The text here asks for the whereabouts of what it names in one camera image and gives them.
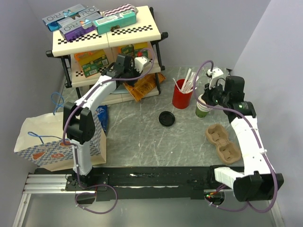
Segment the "black coffee cup lid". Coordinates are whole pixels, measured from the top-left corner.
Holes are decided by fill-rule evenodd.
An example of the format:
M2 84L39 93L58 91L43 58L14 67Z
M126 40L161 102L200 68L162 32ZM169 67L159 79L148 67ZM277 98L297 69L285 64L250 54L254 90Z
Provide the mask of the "black coffee cup lid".
M159 115L159 122L162 126L170 127L175 122L175 116L172 112L163 111Z

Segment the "green paper coffee cup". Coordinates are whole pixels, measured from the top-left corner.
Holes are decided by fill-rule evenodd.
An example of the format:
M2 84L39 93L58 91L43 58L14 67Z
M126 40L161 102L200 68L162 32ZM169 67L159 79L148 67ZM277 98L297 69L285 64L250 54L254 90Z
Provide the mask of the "green paper coffee cup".
M195 111L195 113L196 113L196 116L199 117L199 118L206 117L207 114L211 111L211 108L206 107L206 106L201 104L201 103L206 104L206 102L202 99L202 96L203 96L203 94L201 94L198 97L198 101L196 102L196 111Z

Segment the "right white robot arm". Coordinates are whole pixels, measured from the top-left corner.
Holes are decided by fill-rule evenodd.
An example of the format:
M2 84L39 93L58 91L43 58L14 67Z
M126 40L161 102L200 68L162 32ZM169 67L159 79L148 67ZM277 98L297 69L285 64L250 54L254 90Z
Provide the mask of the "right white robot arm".
M244 173L227 166L214 166L206 181L211 188L218 188L221 184L230 187L238 201L272 200L276 198L284 178L281 173L275 173L266 156L254 106L244 100L244 78L227 76L224 85L219 84L222 78L211 76L202 99L208 106L223 110L228 116L241 149Z

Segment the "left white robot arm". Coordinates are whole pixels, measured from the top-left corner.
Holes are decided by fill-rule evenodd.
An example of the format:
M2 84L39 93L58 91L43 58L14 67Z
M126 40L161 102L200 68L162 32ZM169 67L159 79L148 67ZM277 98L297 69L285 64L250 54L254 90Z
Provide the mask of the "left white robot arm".
M93 186L90 142L96 133L94 114L97 107L121 83L134 85L143 77L144 68L150 63L145 56L119 54L101 74L95 85L76 102L67 102L63 108L62 141L69 141L73 152L73 171L77 185L88 190Z

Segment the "paper takeout bag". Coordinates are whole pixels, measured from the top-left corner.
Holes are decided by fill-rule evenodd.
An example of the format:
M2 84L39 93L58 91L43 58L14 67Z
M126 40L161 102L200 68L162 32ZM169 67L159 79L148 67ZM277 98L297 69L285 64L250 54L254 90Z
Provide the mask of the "paper takeout bag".
M52 113L26 118L22 124L14 152L40 168L59 171L73 168L73 152L68 139L62 141L64 98L53 100L56 108Z

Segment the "brown pulp cup carrier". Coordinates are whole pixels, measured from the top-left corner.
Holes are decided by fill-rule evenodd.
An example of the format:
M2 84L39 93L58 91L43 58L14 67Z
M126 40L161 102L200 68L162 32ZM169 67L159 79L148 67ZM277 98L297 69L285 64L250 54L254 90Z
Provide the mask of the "brown pulp cup carrier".
M229 133L221 124L214 124L205 130L208 141L216 148L219 159L226 165L231 165L241 159L241 150L229 140Z

